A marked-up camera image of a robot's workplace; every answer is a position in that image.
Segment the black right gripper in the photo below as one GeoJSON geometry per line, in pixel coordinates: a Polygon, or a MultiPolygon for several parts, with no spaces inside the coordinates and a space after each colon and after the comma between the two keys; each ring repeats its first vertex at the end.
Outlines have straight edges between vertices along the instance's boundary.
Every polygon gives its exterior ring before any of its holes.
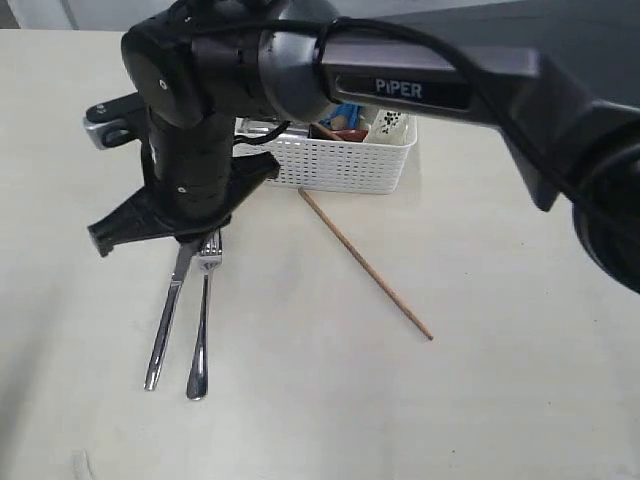
{"type": "Polygon", "coordinates": [[[182,129],[148,110],[147,125],[143,187],[88,227],[103,257],[117,245],[163,237],[198,244],[279,174],[280,165],[269,152],[233,155],[233,117],[213,114],[182,129]]]}

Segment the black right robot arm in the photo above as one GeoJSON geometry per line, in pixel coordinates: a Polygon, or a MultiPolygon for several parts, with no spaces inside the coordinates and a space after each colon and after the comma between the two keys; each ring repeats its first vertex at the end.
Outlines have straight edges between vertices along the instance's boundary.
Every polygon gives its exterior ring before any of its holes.
{"type": "Polygon", "coordinates": [[[132,26],[133,94],[90,108],[101,148],[141,143],[144,183],[89,227],[101,255],[225,225],[278,164],[235,157],[239,118],[311,123],[358,104],[496,129],[533,203],[639,287],[639,5],[515,1],[376,19],[326,1],[178,1],[132,26]]]}

